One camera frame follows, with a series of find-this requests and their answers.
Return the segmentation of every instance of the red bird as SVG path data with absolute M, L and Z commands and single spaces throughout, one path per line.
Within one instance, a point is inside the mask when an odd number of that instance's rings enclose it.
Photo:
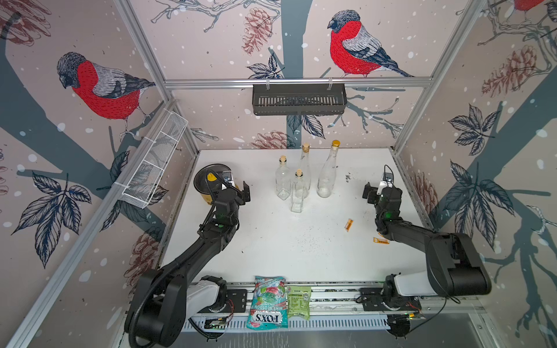
M 329 22 L 331 33 L 331 58 L 344 71 L 344 76 L 372 71 L 391 70 L 402 76 L 412 75 L 398 68 L 381 47 L 379 40 L 371 36 L 360 22 L 360 15 L 351 9 L 340 11 Z
M 63 55 L 57 70 L 62 86 L 71 86 L 94 113 L 106 119 L 126 121 L 120 139 L 124 134 L 133 136 L 128 131 L 128 116 L 139 108 L 141 95 L 154 86 L 154 82 L 133 77 L 120 69 L 105 68 L 75 52 Z

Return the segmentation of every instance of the small glass bottle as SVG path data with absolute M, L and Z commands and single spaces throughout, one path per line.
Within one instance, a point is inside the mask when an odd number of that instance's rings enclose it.
M 304 205 L 305 183 L 303 176 L 302 170 L 298 169 L 290 186 L 290 190 L 292 191 L 292 196 L 290 197 L 290 211 L 294 213 L 301 213 Z
M 319 173 L 319 180 L 317 181 L 317 194 L 319 197 L 327 198 L 333 193 L 336 179 L 336 153 L 339 150 L 339 146 L 340 141 L 333 140 L 329 158 L 327 158 L 321 173 Z
M 280 156 L 278 169 L 275 172 L 276 194 L 285 200 L 290 195 L 290 171 L 286 166 L 286 156 Z
M 311 187 L 311 171 L 310 171 L 310 144 L 304 143 L 302 145 L 302 157 L 300 158 L 300 165 L 298 166 L 304 174 L 305 191 L 304 198 L 309 195 Z

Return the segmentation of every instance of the white wire basket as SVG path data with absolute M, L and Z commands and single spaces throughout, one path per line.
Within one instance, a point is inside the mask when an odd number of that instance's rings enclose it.
M 151 146 L 126 184 L 121 200 L 142 209 L 149 205 L 187 125 L 188 120 L 173 111 L 169 113 L 157 137 L 148 139 Z

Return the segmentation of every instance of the candy bag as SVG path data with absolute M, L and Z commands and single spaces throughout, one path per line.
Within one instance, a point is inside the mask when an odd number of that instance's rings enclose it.
M 255 290 L 246 327 L 271 330 L 288 327 L 285 279 L 255 277 Z
M 295 315 L 310 319 L 311 286 L 288 286 L 288 318 Z

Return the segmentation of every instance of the bird wing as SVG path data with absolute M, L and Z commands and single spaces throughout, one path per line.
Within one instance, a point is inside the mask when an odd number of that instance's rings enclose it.
M 354 38 L 343 40 L 343 47 L 354 57 L 367 60 L 381 48 L 381 43 L 362 25 Z
M 105 68 L 92 63 L 99 81 L 93 87 L 93 93 L 99 97 L 115 99 L 124 95 L 126 90 L 125 73 L 120 69 Z

